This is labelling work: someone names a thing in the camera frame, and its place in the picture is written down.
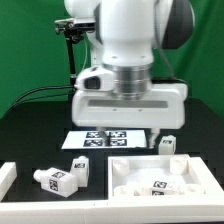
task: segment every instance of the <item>white plastic part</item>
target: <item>white plastic part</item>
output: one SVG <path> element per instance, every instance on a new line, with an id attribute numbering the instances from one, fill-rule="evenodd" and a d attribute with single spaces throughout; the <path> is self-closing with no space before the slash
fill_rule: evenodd
<path id="1" fill-rule="evenodd" d="M 42 189 L 63 197 L 68 197 L 78 190 L 76 176 L 55 168 L 36 170 L 34 179 L 41 183 Z"/>
<path id="2" fill-rule="evenodd" d="M 188 160 L 185 157 L 172 157 L 170 159 L 170 172 L 183 175 L 188 171 Z"/>
<path id="3" fill-rule="evenodd" d="M 114 197 L 133 197 L 134 189 L 128 185 L 122 185 L 114 188 Z"/>
<path id="4" fill-rule="evenodd" d="M 156 144 L 156 138 L 159 136 L 160 134 L 160 129 L 159 128 L 152 128 L 151 129 L 151 134 L 149 137 L 149 148 L 153 149 L 155 144 Z"/>
<path id="5" fill-rule="evenodd" d="M 70 16 L 88 17 L 94 15 L 94 9 L 100 0 L 64 0 L 65 8 Z"/>
<path id="6" fill-rule="evenodd" d="M 116 66 L 151 64 L 154 1 L 132 0 L 130 4 L 130 0 L 102 0 L 100 31 L 103 63 Z"/>
<path id="7" fill-rule="evenodd" d="M 0 169 L 0 202 L 17 177 L 16 163 L 4 163 Z"/>
<path id="8" fill-rule="evenodd" d="M 98 77 L 100 80 L 100 89 L 95 91 L 111 91 L 114 89 L 115 74 L 102 67 L 91 67 L 83 70 L 76 79 L 75 87 L 79 90 L 90 91 L 85 87 L 85 80 L 92 77 Z"/>
<path id="9" fill-rule="evenodd" d="M 113 175 L 127 176 L 129 169 L 129 161 L 127 159 L 117 158 L 113 160 Z"/>
<path id="10" fill-rule="evenodd" d="M 199 184 L 187 184 L 184 187 L 185 195 L 203 195 L 205 192 L 204 188 Z"/>
<path id="11" fill-rule="evenodd" d="M 173 89 L 153 87 L 140 100 L 129 102 L 116 102 L 110 92 L 78 90 L 72 103 L 72 119 L 78 126 L 178 129 L 184 118 L 183 98 L 176 85 Z"/>
<path id="12" fill-rule="evenodd" d="M 162 137 L 159 143 L 159 155 L 174 155 L 176 151 L 176 138 L 172 135 Z"/>
<path id="13" fill-rule="evenodd" d="M 181 194 L 182 185 L 178 182 L 167 180 L 156 180 L 151 186 L 151 195 L 179 195 Z"/>
<path id="14" fill-rule="evenodd" d="M 76 176 L 78 187 L 87 187 L 89 178 L 89 159 L 85 156 L 73 159 L 70 173 Z"/>
<path id="15" fill-rule="evenodd" d="M 151 188 L 149 184 L 140 183 L 136 186 L 135 196 L 149 196 L 151 195 Z"/>

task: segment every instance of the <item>white container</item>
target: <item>white container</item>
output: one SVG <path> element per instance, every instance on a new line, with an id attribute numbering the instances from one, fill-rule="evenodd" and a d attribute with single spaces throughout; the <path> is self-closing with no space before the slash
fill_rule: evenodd
<path id="1" fill-rule="evenodd" d="M 78 190 L 76 176 L 55 168 L 36 170 L 34 179 L 41 183 L 42 189 L 63 197 L 68 197 Z"/>
<path id="2" fill-rule="evenodd" d="M 128 161 L 128 175 L 118 176 L 114 173 L 114 161 L 117 159 Z M 135 190 L 139 192 L 133 197 L 130 196 L 130 200 L 138 200 L 139 197 L 136 197 L 137 195 L 142 197 L 149 196 L 150 200 L 155 198 L 154 195 L 157 195 L 156 197 L 166 198 L 168 196 L 176 199 L 183 197 L 183 194 L 186 197 L 190 195 L 224 196 L 222 188 L 202 159 L 198 157 L 190 158 L 189 155 L 109 157 L 109 200 L 119 199 L 119 197 L 114 197 L 114 189 L 116 187 L 130 185 L 130 183 L 133 183 Z M 200 189 L 203 189 L 203 194 L 196 194 L 197 192 L 202 192 Z"/>
<path id="3" fill-rule="evenodd" d="M 77 177 L 78 187 L 87 187 L 89 178 L 89 159 L 85 156 L 73 159 L 70 173 Z"/>

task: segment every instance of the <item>cube with marker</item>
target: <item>cube with marker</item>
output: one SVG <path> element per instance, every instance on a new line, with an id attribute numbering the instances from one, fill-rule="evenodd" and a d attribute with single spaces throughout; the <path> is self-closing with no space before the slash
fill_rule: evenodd
<path id="1" fill-rule="evenodd" d="M 70 173 L 76 176 L 78 187 L 87 187 L 89 178 L 89 159 L 85 156 L 73 159 Z"/>
<path id="2" fill-rule="evenodd" d="M 150 188 L 153 196 L 181 194 L 181 184 L 172 181 L 153 181 Z"/>

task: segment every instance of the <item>black cable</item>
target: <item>black cable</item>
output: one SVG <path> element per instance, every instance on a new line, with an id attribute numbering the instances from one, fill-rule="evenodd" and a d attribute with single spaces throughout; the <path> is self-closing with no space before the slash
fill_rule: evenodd
<path id="1" fill-rule="evenodd" d="M 9 109 L 6 111 L 6 113 L 4 114 L 4 116 L 6 114 L 9 113 L 10 110 L 12 110 L 15 106 L 18 105 L 18 103 L 25 97 L 33 94 L 33 93 L 36 93 L 36 92 L 40 92 L 40 91 L 46 91 L 46 90 L 61 90 L 61 89 L 73 89 L 74 86 L 72 85 L 65 85 L 65 86 L 47 86 L 47 87 L 39 87 L 39 88 L 36 88 L 36 89 L 33 89 L 33 90 L 30 90 L 26 93 L 24 93 L 22 96 L 18 97 L 14 102 L 13 104 L 9 107 Z"/>
<path id="2" fill-rule="evenodd" d="M 39 100 L 39 99 L 45 99 L 45 98 L 51 98 L 51 97 L 59 97 L 59 96 L 67 96 L 69 93 L 63 93 L 63 94 L 55 94 L 55 95 L 48 95 L 48 96 L 40 96 L 40 97 L 33 97 L 30 99 L 26 99 L 23 101 L 19 101 L 17 103 L 14 103 L 13 105 L 10 106 L 10 108 L 5 112 L 4 116 L 6 116 L 12 109 L 15 107 L 19 106 L 20 104 L 33 101 L 33 100 Z"/>
<path id="3" fill-rule="evenodd" d="M 46 91 L 46 90 L 56 90 L 56 89 L 72 89 L 72 88 L 74 88 L 74 86 L 72 86 L 72 85 L 39 87 L 39 88 L 30 90 L 30 91 L 24 93 L 22 96 L 20 96 L 19 98 L 17 98 L 17 99 L 14 101 L 13 104 L 19 102 L 20 100 L 22 100 L 22 99 L 25 98 L 26 96 L 31 95 L 31 94 L 36 93 L 36 92 Z"/>

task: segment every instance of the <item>green backdrop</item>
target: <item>green backdrop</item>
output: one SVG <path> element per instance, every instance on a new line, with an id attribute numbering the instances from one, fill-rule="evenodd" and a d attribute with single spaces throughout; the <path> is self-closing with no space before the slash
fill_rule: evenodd
<path id="1" fill-rule="evenodd" d="M 194 34 L 183 47 L 166 54 L 177 77 L 190 84 L 191 96 L 224 117 L 224 1 L 191 3 Z M 54 20 L 62 18 L 67 18 L 63 0 L 0 0 L 0 117 L 30 89 L 69 84 L 65 40 L 54 32 Z M 79 71 L 83 43 L 75 52 Z M 153 71 L 156 76 L 168 75 L 157 52 Z"/>

